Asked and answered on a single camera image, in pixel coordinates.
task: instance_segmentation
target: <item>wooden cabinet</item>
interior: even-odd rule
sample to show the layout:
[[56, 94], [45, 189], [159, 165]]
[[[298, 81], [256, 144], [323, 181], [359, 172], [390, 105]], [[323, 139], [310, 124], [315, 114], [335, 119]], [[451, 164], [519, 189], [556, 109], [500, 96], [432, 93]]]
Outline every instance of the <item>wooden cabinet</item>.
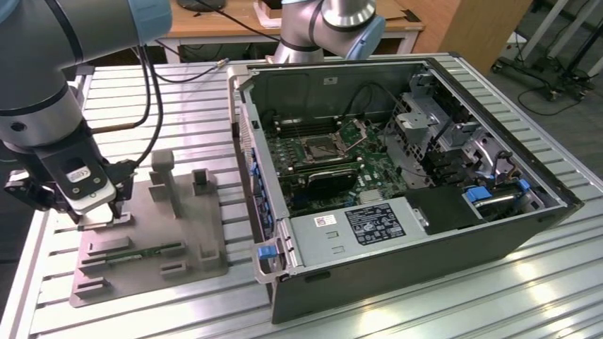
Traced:
[[483, 74], [531, 0], [399, 0], [426, 24], [412, 53], [458, 52]]

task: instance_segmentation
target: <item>warning sticker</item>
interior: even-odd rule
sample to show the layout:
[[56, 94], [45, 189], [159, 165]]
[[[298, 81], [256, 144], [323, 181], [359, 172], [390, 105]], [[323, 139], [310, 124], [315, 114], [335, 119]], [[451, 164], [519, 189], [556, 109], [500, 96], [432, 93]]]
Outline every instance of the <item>warning sticker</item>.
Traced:
[[375, 244], [406, 235], [388, 203], [350, 210], [346, 217], [360, 245]]
[[316, 227], [334, 225], [338, 223], [338, 220], [335, 220], [334, 214], [324, 215], [322, 217], [314, 218], [314, 222], [316, 223]]

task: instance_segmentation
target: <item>power supply label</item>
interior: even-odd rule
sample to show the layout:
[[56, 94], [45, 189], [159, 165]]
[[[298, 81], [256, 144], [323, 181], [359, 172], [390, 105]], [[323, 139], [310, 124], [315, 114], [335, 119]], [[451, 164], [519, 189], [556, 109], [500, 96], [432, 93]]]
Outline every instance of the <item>power supply label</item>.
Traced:
[[388, 203], [346, 212], [360, 245], [375, 244], [406, 235]]

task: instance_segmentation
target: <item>cable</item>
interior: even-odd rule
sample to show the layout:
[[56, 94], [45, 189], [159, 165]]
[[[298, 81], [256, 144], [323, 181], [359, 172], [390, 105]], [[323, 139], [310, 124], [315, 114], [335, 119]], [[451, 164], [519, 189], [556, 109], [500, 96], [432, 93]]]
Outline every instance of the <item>cable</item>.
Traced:
[[[159, 40], [155, 40], [155, 42], [159, 44], [159, 45], [161, 45], [168, 51], [171, 51], [173, 54], [176, 54], [179, 57], [181, 57], [181, 59], [185, 61], [185, 62], [191, 62], [191, 60], [188, 60], [188, 59], [185, 59], [172, 48], [169, 48], [163, 42], [160, 42]], [[217, 63], [216, 63], [216, 65], [213, 65], [213, 67], [211, 67], [209, 69], [207, 69], [205, 71], [203, 71], [200, 74], [197, 74], [196, 76], [193, 76], [192, 78], [188, 78], [188, 79], [184, 79], [184, 80], [169, 80], [169, 79], [167, 79], [164, 76], [161, 76], [160, 74], [156, 74], [156, 76], [157, 76], [157, 78], [160, 78], [161, 80], [164, 80], [164, 82], [167, 82], [167, 83], [187, 83], [187, 82], [189, 82], [189, 81], [192, 81], [192, 80], [197, 80], [201, 76], [204, 76], [205, 74], [208, 74], [211, 71], [213, 71], [215, 69], [219, 69], [219, 68], [221, 68], [227, 63], [228, 63], [228, 61], [229, 61], [229, 59], [228, 58], [225, 58], [225, 59], [221, 59]]]
[[[591, 0], [584, 1], [584, 3], [582, 4], [580, 8], [579, 8], [578, 11], [576, 11], [576, 16], [580, 14], [580, 12], [582, 12], [582, 10], [584, 9], [584, 6], [586, 6], [586, 4], [587, 4], [588, 2], [591, 2]], [[568, 26], [570, 26], [571, 24], [572, 24], [572, 21], [570, 21], [570, 22], [563, 26], [563, 28], [559, 30], [559, 32], [556, 32], [554, 41], [551, 41], [551, 43], [548, 44], [548, 46], [547, 46], [547, 48], [546, 48], [546, 50], [544, 50], [544, 51], [546, 51], [546, 52], [544, 52], [546, 55], [548, 55], [550, 48], [551, 48], [551, 47], [554, 46], [554, 44], [556, 43], [556, 40], [559, 39], [559, 36], [560, 36], [562, 32], [568, 28]]]
[[402, 168], [403, 169], [403, 171], [407, 171], [410, 174], [414, 174], [414, 175], [416, 175], [418, 177], [424, 177], [424, 178], [430, 178], [431, 179], [431, 176], [430, 175], [423, 175], [423, 174], [419, 174], [419, 173], [416, 173], [416, 172], [414, 172], [414, 171], [411, 171], [411, 170], [408, 170], [408, 169], [406, 169], [404, 167], [402, 167], [402, 166], [399, 166], [399, 168]]
[[490, 171], [490, 176], [494, 177], [495, 179], [495, 183], [496, 183], [496, 169], [499, 167], [499, 159], [506, 159], [507, 162], [510, 163], [510, 165], [514, 165], [514, 170], [516, 170], [515, 168], [515, 164], [512, 164], [510, 162], [510, 159], [512, 157], [512, 152], [508, 152], [507, 150], [500, 150], [499, 152], [496, 152], [496, 155], [494, 156], [494, 161], [492, 161], [492, 169]]
[[216, 54], [211, 58], [207, 58], [205, 61], [212, 61], [215, 58], [217, 58], [217, 56], [220, 55], [220, 52], [223, 51], [223, 47], [224, 47], [224, 45], [221, 44], [220, 47], [217, 47]]
[[184, 79], [184, 80], [169, 80], [169, 79], [164, 78], [163, 76], [160, 76], [159, 74], [156, 74], [156, 75], [157, 75], [157, 78], [164, 80], [164, 82], [167, 82], [167, 83], [187, 83], [188, 81], [197, 80], [201, 76], [208, 74], [215, 69], [217, 69], [217, 65], [213, 65], [213, 67], [211, 67], [209, 69], [207, 69], [205, 71], [199, 73], [196, 76], [193, 76], [192, 78]]
[[264, 34], [263, 32], [260, 32], [259, 30], [255, 30], [254, 28], [248, 27], [244, 23], [241, 23], [237, 19], [235, 19], [229, 14], [225, 14], [224, 12], [221, 12], [220, 9], [215, 8], [213, 6], [211, 6], [209, 4], [205, 3], [205, 1], [203, 0], [195, 0], [199, 4], [204, 5], [208, 9], [211, 9], [213, 12], [216, 12], [217, 14], [220, 14], [221, 16], [225, 16], [229, 20], [235, 21], [240, 26], [243, 26], [247, 30], [250, 30], [251, 32], [254, 32], [258, 35], [262, 35], [263, 37], [268, 38], [270, 40], [274, 40], [276, 42], [280, 42], [280, 40], [276, 37], [270, 36], [268, 34]]
[[180, 55], [180, 53], [177, 53], [177, 51], [175, 51], [167, 44], [164, 44], [163, 42], [160, 42], [159, 40], [155, 40], [155, 42], [157, 43], [159, 46], [161, 46], [163, 48], [165, 48], [169, 52], [172, 52], [173, 54], [176, 54], [180, 59], [183, 59], [185, 62], [192, 62], [192, 60], [187, 59], [184, 56]]
[[[137, 55], [143, 55], [143, 48], [140, 46], [136, 46]], [[140, 126], [145, 123], [147, 119], [149, 118], [151, 113], [151, 85], [149, 85], [149, 73], [147, 71], [145, 67], [145, 61], [140, 59], [140, 66], [143, 67], [143, 77], [144, 77], [144, 87], [145, 87], [145, 94], [147, 94], [147, 102], [145, 102], [145, 109], [143, 113], [143, 118], [133, 124], [133, 128]]]
[[568, 105], [567, 107], [564, 107], [563, 109], [558, 110], [558, 111], [554, 112], [554, 113], [550, 113], [550, 114], [547, 114], [547, 113], [540, 113], [539, 111], [535, 111], [534, 109], [531, 109], [531, 108], [522, 102], [522, 97], [523, 97], [527, 93], [530, 93], [530, 92], [532, 92], [532, 91], [535, 91], [535, 90], [542, 90], [542, 89], [544, 89], [544, 87], [532, 88], [532, 89], [530, 89], [530, 90], [526, 90], [524, 92], [522, 92], [522, 93], [518, 95], [518, 102], [519, 102], [519, 104], [523, 106], [523, 108], [526, 108], [530, 112], [532, 112], [532, 113], [536, 114], [536, 115], [540, 115], [540, 116], [543, 116], [543, 117], [551, 117], [551, 116], [558, 115], [559, 113], [564, 112], [566, 110], [568, 110], [568, 109], [572, 108], [574, 106], [579, 105], [579, 103], [582, 102], [582, 101], [578, 101], [575, 104]]
[[446, 121], [440, 131], [435, 135], [434, 139], [430, 141], [430, 144], [427, 145], [426, 153], [431, 151], [438, 140], [440, 140], [442, 136], [444, 135], [444, 132], [448, 130], [448, 127], [451, 127], [452, 123], [454, 123], [454, 119], [452, 119], [452, 117], [450, 117], [448, 120]]
[[518, 60], [522, 62], [522, 65], [526, 66], [526, 60], [524, 60], [524, 56], [522, 54], [522, 48], [519, 47], [519, 34], [518, 31], [514, 32], [515, 33], [515, 46], [518, 47], [518, 56], [516, 58], [519, 58]]
[[374, 101], [374, 88], [368, 88], [371, 91], [368, 93], [368, 100], [367, 100], [367, 104], [362, 107], [360, 112], [366, 112], [368, 106], [371, 105], [372, 101]]
[[519, 72], [519, 73], [522, 73], [523, 75], [530, 76], [531, 78], [539, 80], [539, 81], [544, 84], [544, 87], [546, 87], [546, 88], [548, 88], [548, 89], [552, 88], [552, 86], [550, 85], [550, 82], [546, 81], [543, 78], [540, 78], [539, 76], [536, 76], [536, 75], [534, 75], [534, 74], [530, 74], [527, 71], [524, 71], [523, 69], [520, 69], [519, 67], [516, 67], [516, 66], [514, 66], [514, 65], [510, 65], [510, 66], [511, 66], [512, 69], [516, 70], [516, 72]]
[[184, 47], [187, 47], [188, 49], [193, 49], [195, 51], [197, 51], [197, 50], [200, 50], [201, 48], [204, 48], [205, 45], [203, 44], [203, 45], [199, 46], [199, 47], [191, 47], [191, 46], [184, 45]]
[[96, 129], [92, 129], [92, 134], [100, 134], [100, 133], [107, 133], [107, 132], [123, 131], [123, 130], [127, 130], [127, 129], [135, 129], [137, 126], [143, 125], [145, 123], [147, 119], [149, 118], [149, 113], [151, 113], [151, 85], [149, 85], [149, 74], [147, 72], [145, 61], [143, 60], [144, 53], [141, 53], [143, 49], [140, 48], [140, 46], [137, 46], [136, 49], [131, 48], [131, 50], [135, 53], [135, 55], [139, 57], [140, 66], [143, 67], [143, 77], [144, 77], [145, 96], [147, 96], [143, 117], [135, 123], [119, 124], [119, 125], [112, 125], [112, 126], [105, 126], [105, 127], [97, 127]]
[[140, 164], [143, 163], [144, 159], [147, 159], [147, 157], [149, 156], [152, 148], [155, 147], [155, 144], [157, 142], [159, 134], [161, 133], [161, 127], [163, 127], [161, 90], [159, 89], [159, 80], [157, 80], [157, 73], [156, 73], [156, 70], [155, 70], [155, 65], [152, 64], [152, 61], [151, 61], [151, 59], [148, 57], [148, 53], [147, 53], [147, 45], [143, 46], [141, 51], [143, 51], [143, 54], [141, 54], [143, 58], [140, 60], [144, 60], [145, 66], [149, 67], [149, 73], [151, 73], [151, 79], [152, 79], [152, 88], [155, 89], [155, 96], [156, 96], [156, 100], [157, 100], [157, 124], [156, 124], [156, 128], [155, 128], [155, 132], [152, 133], [149, 144], [148, 144], [143, 154], [140, 155], [139, 160], [136, 161], [136, 167], [140, 166]]
[[351, 106], [354, 105], [354, 102], [356, 100], [358, 95], [360, 94], [360, 91], [363, 89], [368, 88], [368, 86], [374, 86], [374, 87], [379, 88], [382, 91], [384, 91], [384, 93], [390, 96], [390, 98], [396, 103], [396, 105], [399, 105], [400, 107], [403, 106], [403, 103], [398, 100], [398, 97], [394, 95], [394, 93], [391, 93], [391, 91], [387, 88], [384, 88], [384, 86], [380, 83], [376, 83], [375, 81], [367, 81], [367, 82], [362, 83], [360, 86], [358, 86], [356, 91], [351, 95], [348, 104], [346, 105], [346, 109], [342, 113], [342, 119], [347, 117], [347, 115], [351, 111]]

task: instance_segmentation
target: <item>circuit board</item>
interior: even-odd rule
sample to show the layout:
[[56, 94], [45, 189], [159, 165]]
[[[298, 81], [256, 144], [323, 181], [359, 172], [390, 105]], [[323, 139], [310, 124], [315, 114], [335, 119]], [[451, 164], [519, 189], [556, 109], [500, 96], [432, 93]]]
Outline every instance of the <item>circuit board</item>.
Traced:
[[[406, 191], [378, 131], [363, 121], [344, 121], [331, 134], [270, 138], [268, 148], [292, 216], [355, 206], [363, 192], [376, 192], [384, 200]], [[339, 182], [326, 178], [334, 173], [344, 175]], [[324, 180], [312, 191], [316, 177]]]

